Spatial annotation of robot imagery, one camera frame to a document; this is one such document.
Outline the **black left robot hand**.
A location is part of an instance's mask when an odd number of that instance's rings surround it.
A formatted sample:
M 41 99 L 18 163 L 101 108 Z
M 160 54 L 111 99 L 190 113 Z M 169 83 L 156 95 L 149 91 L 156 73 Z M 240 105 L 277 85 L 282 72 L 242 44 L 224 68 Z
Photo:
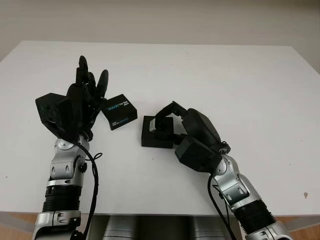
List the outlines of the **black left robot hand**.
M 76 129 L 88 141 L 93 139 L 92 127 L 106 102 L 108 82 L 108 70 L 103 70 L 96 82 L 86 58 L 83 55 L 79 57 L 75 83 L 70 85 L 66 96 L 71 100 Z

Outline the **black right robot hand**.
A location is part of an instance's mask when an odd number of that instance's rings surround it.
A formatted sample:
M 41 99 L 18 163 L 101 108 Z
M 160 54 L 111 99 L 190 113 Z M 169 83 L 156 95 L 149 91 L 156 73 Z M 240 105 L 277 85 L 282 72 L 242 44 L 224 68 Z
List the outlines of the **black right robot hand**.
M 171 133 L 165 126 L 165 118 L 171 114 L 181 117 L 181 124 L 188 136 L 200 141 L 212 151 L 219 154 L 228 154 L 231 151 L 231 147 L 221 140 L 218 131 L 206 115 L 194 108 L 185 109 L 175 101 L 160 110 L 149 122 L 149 132 L 160 139 L 181 139 L 182 135 Z

